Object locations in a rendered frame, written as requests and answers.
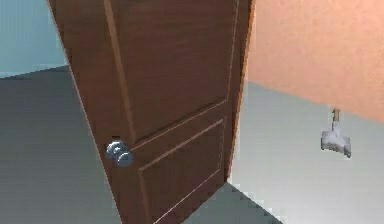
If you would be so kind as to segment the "silver round door knob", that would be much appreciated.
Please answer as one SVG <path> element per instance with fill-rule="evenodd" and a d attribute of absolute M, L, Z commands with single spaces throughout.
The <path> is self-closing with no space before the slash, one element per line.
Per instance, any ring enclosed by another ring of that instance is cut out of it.
<path fill-rule="evenodd" d="M 133 154 L 121 140 L 111 142 L 106 148 L 105 156 L 118 167 L 127 167 L 133 162 Z"/>

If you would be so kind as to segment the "brown wooden room door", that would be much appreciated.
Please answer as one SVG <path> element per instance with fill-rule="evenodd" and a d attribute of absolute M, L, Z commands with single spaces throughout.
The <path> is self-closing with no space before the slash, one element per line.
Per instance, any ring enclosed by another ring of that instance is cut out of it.
<path fill-rule="evenodd" d="M 46 1 L 121 224 L 182 224 L 229 177 L 252 0 Z"/>

